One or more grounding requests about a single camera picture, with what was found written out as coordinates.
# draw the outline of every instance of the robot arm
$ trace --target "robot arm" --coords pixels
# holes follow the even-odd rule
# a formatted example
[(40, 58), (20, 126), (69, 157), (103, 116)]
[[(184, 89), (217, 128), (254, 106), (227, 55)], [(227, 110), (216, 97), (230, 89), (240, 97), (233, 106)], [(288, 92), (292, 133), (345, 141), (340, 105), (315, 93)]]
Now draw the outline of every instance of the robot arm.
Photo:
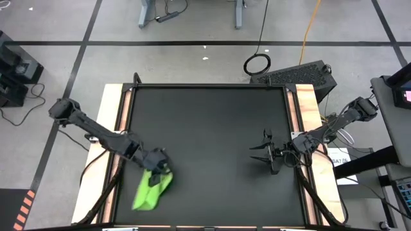
[(304, 132), (292, 140), (292, 148), (297, 153), (313, 153), (324, 138), (355, 121), (370, 121), (377, 116), (378, 108), (369, 99), (356, 98), (348, 104), (348, 109), (338, 118), (315, 130)]
[(50, 108), (49, 116), (59, 125), (65, 127), (74, 124), (98, 138), (103, 148), (114, 152), (125, 159), (135, 162), (140, 167), (153, 171), (155, 174), (166, 174), (168, 157), (163, 149), (155, 148), (152, 151), (143, 149), (143, 142), (134, 133), (117, 134), (93, 121), (81, 111), (78, 102), (63, 98)]

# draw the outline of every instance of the green towel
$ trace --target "green towel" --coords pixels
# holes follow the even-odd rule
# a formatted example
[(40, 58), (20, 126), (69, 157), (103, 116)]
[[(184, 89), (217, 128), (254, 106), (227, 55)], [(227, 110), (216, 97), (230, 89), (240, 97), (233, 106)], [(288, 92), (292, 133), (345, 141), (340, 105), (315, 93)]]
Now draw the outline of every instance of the green towel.
[(133, 202), (133, 210), (152, 210), (157, 205), (161, 193), (167, 188), (173, 179), (173, 173), (170, 172), (166, 175), (160, 176), (160, 183), (150, 187), (148, 182), (152, 172), (145, 169), (143, 177), (140, 181), (139, 187), (137, 189), (137, 194)]

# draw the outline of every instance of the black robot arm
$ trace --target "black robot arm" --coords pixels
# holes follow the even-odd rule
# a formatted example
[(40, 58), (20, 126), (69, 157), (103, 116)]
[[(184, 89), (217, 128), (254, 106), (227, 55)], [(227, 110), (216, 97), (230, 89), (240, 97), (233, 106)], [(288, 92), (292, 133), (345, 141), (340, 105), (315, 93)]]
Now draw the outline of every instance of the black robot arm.
[(343, 225), (343, 223), (339, 222), (327, 209), (326, 205), (317, 195), (315, 189), (310, 185), (308, 179), (304, 176), (301, 166), (309, 166), (311, 163), (309, 163), (309, 161), (302, 163), (300, 160), (302, 156), (306, 156), (306, 160), (311, 160), (312, 154), (317, 150), (320, 144), (323, 144), (324, 139), (329, 135), (335, 134), (339, 129), (349, 125), (354, 121), (370, 121), (377, 116), (378, 108), (374, 106), (374, 104), (372, 104), (369, 99), (363, 99), (359, 97), (350, 102), (350, 104), (348, 104), (346, 108), (347, 110), (341, 113), (340, 116), (336, 117), (334, 120), (328, 121), (327, 124), (317, 129), (298, 135), (291, 142), (284, 144), (282, 147), (275, 146), (275, 144), (272, 142), (271, 131), (269, 129), (266, 129), (264, 130), (263, 144), (255, 148), (251, 148), (252, 150), (267, 148), (268, 158), (251, 158), (263, 161), (264, 163), (268, 164), (273, 175), (278, 174), (281, 168), (281, 164), (283, 162), (286, 162), (286, 156), (288, 154), (293, 155), (295, 158), (294, 161), (297, 162), (297, 164), (294, 164), (291, 167), (296, 168), (297, 178), (307, 190), (308, 194), (313, 199), (314, 204), (324, 215), (324, 218), (327, 220), (327, 222), (330, 225), (335, 226), (341, 226)]
[(347, 110), (333, 121), (300, 134), (292, 140), (291, 146), (297, 153), (313, 153), (324, 139), (335, 134), (339, 129), (355, 121), (370, 121), (377, 116), (378, 108), (369, 99), (356, 98), (347, 105)]
[(50, 108), (49, 116), (62, 126), (76, 125), (92, 136), (98, 138), (101, 146), (139, 166), (153, 171), (153, 175), (166, 174), (168, 157), (164, 149), (155, 148), (152, 151), (143, 149), (143, 142), (134, 133), (114, 133), (93, 121), (81, 111), (79, 103), (72, 99), (58, 99)]

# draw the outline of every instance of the white cable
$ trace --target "white cable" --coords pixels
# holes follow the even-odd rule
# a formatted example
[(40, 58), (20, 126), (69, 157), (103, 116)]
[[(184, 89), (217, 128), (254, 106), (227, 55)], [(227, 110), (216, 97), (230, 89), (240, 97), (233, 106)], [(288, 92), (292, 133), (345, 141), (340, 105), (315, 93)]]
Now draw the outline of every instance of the white cable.
[(4, 8), (8, 8), (8, 6), (10, 6), (10, 4), (11, 4), (10, 1), (0, 1), (0, 4), (3, 4), (3, 3), (7, 3), (7, 5), (6, 6), (0, 6), (0, 10), (4, 9)]
[[(354, 141), (353, 137), (352, 137), (347, 131), (345, 131), (344, 129), (341, 128), (341, 129), (339, 129), (337, 132), (338, 132), (338, 134), (340, 134), (350, 145), (354, 145), (355, 141)], [(345, 134), (347, 134), (347, 136), (350, 138), (350, 140), (347, 139), (347, 137), (346, 137), (345, 135), (343, 135), (342, 132), (344, 132)]]

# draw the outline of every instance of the black box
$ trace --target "black box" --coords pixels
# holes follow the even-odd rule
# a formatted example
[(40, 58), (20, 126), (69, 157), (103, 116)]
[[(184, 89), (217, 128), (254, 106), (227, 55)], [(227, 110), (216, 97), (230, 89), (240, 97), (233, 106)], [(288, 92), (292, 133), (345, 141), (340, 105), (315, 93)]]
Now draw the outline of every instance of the black box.
[(337, 85), (331, 75), (331, 67), (322, 60), (252, 76), (250, 83), (266, 84), (269, 78), (272, 84), (312, 84), (317, 103)]

